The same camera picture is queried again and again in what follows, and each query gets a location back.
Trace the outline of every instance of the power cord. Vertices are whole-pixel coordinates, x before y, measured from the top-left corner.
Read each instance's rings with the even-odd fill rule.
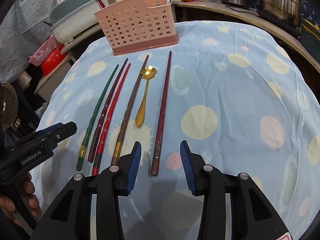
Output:
[[[258,4],[259,4],[259,3],[255,3],[255,4],[250,5],[250,6],[241,7],[241,9],[249,9],[249,8],[253,8],[255,5],[258,5]],[[247,12],[247,11],[238,11],[238,10],[234,9],[234,8],[239,8],[239,7],[237,7],[237,6],[226,5],[226,7],[227,7],[227,8],[229,8],[229,9],[231,9],[231,10],[233,10],[233,11],[236,11],[236,12],[249,13],[249,14],[252,14],[252,15],[254,15],[254,16],[256,16],[256,17],[260,17],[259,15],[256,15],[256,14],[254,14],[254,13],[252,13],[252,12]]]

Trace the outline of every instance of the gold spoon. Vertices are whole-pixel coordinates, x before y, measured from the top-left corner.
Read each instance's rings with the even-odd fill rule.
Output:
[[[137,116],[136,116],[136,126],[137,127],[140,127],[144,122],[149,80],[154,78],[156,73],[157,73],[157,70],[155,68],[153,68],[152,66],[149,66],[141,71],[142,78],[147,80],[147,83],[146,83],[146,88],[144,90],[143,99],[142,99],[140,108],[137,112]]]

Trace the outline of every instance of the metal screw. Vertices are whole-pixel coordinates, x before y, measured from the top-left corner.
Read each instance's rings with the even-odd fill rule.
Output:
[[[79,180],[82,179],[82,177],[83,177],[82,174],[78,173],[78,174],[73,176],[73,179],[76,180],[76,181],[79,181]]]
[[[212,167],[211,165],[206,164],[205,166],[203,166],[203,169],[204,169],[205,171],[212,171],[212,170],[213,170],[213,167]]]
[[[116,171],[119,170],[119,167],[118,167],[117,165],[112,165],[112,166],[109,168],[109,170],[110,170],[111,172],[116,172]]]
[[[249,178],[249,175],[246,174],[246,173],[244,173],[244,172],[242,172],[242,173],[240,173],[240,178],[241,178],[241,179],[248,179],[248,178]]]

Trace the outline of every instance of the fan grille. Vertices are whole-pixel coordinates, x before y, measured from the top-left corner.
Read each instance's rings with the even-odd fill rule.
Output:
[[[9,128],[17,116],[18,98],[14,88],[6,82],[2,82],[3,102],[5,103],[5,110],[3,111],[2,129]]]

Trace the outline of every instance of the white container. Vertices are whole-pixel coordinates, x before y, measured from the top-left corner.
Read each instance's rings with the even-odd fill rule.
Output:
[[[108,0],[102,0],[102,2],[108,6]],[[100,7],[96,1],[91,0],[59,20],[50,28],[50,31],[60,43],[70,42],[79,33],[98,22],[94,13],[99,10]]]

